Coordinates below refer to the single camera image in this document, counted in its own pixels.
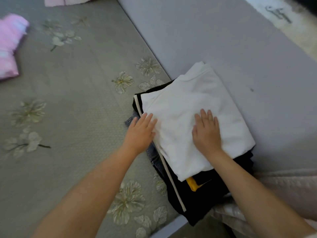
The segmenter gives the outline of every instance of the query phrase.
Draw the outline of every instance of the pink fabric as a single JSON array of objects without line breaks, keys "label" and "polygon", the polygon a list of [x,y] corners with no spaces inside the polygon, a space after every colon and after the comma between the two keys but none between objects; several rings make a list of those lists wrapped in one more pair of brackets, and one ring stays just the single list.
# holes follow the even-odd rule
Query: pink fabric
[{"label": "pink fabric", "polygon": [[65,6],[85,3],[90,0],[44,0],[46,7]]},{"label": "pink fabric", "polygon": [[15,14],[0,19],[0,79],[19,75],[13,53],[28,26],[27,20]]}]

